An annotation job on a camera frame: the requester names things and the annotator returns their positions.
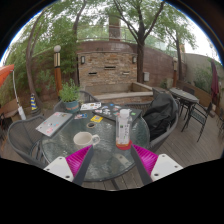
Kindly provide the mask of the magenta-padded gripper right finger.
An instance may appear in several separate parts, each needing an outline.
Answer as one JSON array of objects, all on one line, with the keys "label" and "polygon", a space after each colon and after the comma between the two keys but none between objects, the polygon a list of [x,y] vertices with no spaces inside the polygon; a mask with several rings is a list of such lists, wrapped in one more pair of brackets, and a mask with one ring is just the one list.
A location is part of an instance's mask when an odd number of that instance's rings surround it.
[{"label": "magenta-padded gripper right finger", "polygon": [[143,185],[148,185],[182,169],[181,165],[166,154],[157,155],[138,145],[132,145],[130,152]]}]

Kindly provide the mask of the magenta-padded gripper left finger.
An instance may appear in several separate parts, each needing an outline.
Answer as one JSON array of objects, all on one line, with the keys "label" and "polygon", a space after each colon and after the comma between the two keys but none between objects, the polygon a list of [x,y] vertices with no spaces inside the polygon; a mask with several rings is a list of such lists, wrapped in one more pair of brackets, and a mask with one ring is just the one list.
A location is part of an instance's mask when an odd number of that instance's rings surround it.
[{"label": "magenta-padded gripper left finger", "polygon": [[90,145],[67,157],[57,157],[44,170],[81,186],[93,154],[93,146]]}]

